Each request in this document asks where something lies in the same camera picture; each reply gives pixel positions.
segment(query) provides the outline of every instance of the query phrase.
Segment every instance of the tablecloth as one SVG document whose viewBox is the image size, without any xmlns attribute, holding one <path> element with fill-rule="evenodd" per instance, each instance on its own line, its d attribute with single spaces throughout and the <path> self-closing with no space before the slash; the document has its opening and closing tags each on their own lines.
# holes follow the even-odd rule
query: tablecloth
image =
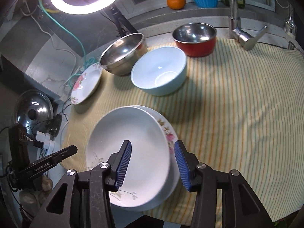
<svg viewBox="0 0 304 228">
<path fill-rule="evenodd" d="M 200 162 L 225 172 L 238 169 L 273 221 L 295 211 L 304 190 L 301 54 L 261 43 L 245 51 L 235 40 L 218 38 L 211 55 L 188 57 L 187 65 L 186 82 L 163 97 L 137 89 L 130 76 L 103 71 L 96 92 L 72 107 L 62 147 L 76 145 L 78 153 L 62 165 L 86 170 L 86 145 L 98 120 L 116 107 L 145 105 L 167 118 Z M 220 191 L 217 197 L 220 227 Z M 179 182 L 168 200 L 144 214 L 189 225 L 195 198 Z"/>
</svg>

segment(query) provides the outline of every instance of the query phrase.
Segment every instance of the floral plate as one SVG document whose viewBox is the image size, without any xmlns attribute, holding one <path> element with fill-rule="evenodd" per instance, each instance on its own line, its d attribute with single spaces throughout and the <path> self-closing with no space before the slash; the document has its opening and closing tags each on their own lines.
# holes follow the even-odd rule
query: floral plate
<svg viewBox="0 0 304 228">
<path fill-rule="evenodd" d="M 100 82 L 102 69 L 100 63 L 94 63 L 78 77 L 71 93 L 72 104 L 80 104 L 93 94 Z"/>
<path fill-rule="evenodd" d="M 163 127 L 147 111 L 125 106 L 104 115 L 90 135 L 86 166 L 91 170 L 107 161 L 126 139 L 132 144 L 131 159 L 122 187 L 109 193 L 110 202 L 127 210 L 148 210 L 147 203 L 163 191 L 171 177 L 171 157 L 174 155 L 169 152 Z"/>
<path fill-rule="evenodd" d="M 178 138 L 172 125 L 168 122 L 168 120 L 164 116 L 159 114 L 157 111 L 141 105 L 132 105 L 132 106 L 148 112 L 151 116 L 154 117 L 154 119 L 156 119 L 156 121 L 162 127 L 163 133 L 167 138 L 169 152 L 170 152 L 170 169 L 169 169 L 168 179 L 165 185 L 163 186 L 162 190 L 158 193 L 157 196 L 155 196 L 148 203 L 139 207 L 127 208 L 127 210 L 129 211 L 142 212 L 160 205 L 166 199 L 168 199 L 169 196 L 172 194 L 172 192 L 175 190 L 175 187 L 180 179 L 179 169 L 174 155 L 174 143 L 178 140 Z M 133 199 L 136 198 L 136 193 L 124 193 L 121 191 L 117 191 L 116 193 L 110 192 L 110 195 L 115 196 L 115 198 L 120 198 L 120 195 L 132 195 Z"/>
</svg>

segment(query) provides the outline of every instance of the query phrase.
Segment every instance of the windowsill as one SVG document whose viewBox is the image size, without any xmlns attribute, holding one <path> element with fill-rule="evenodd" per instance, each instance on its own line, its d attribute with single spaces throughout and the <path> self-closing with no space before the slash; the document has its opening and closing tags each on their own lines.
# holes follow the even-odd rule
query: windowsill
<svg viewBox="0 0 304 228">
<path fill-rule="evenodd" d="M 201 16 L 229 16 L 230 8 L 223 2 L 218 2 L 216 8 L 200 8 L 195 3 L 187 3 L 181 10 L 172 10 L 169 7 L 156 9 L 129 19 L 130 23 L 139 30 L 148 26 L 164 23 L 182 18 Z M 245 9 L 239 9 L 241 18 L 254 19 L 270 23 L 279 27 L 283 26 L 285 18 L 273 11 L 246 4 Z"/>
</svg>

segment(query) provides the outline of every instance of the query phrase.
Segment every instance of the lid knob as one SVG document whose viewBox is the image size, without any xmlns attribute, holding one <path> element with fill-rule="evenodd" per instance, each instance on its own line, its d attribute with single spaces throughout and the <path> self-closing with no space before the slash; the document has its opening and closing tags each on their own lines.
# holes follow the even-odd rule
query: lid knob
<svg viewBox="0 0 304 228">
<path fill-rule="evenodd" d="M 34 109 L 30 109 L 27 113 L 29 119 L 34 120 L 37 117 L 37 113 Z"/>
</svg>

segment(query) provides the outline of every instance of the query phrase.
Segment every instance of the pot lid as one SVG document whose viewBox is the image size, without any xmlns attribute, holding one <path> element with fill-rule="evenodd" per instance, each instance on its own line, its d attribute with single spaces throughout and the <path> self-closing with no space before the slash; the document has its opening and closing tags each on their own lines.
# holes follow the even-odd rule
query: pot lid
<svg viewBox="0 0 304 228">
<path fill-rule="evenodd" d="M 50 119 L 53 119 L 53 107 L 49 98 L 37 90 L 29 90 L 21 94 L 17 100 L 14 122 L 21 123 L 27 133 L 33 135 L 40 131 L 49 131 Z"/>
</svg>

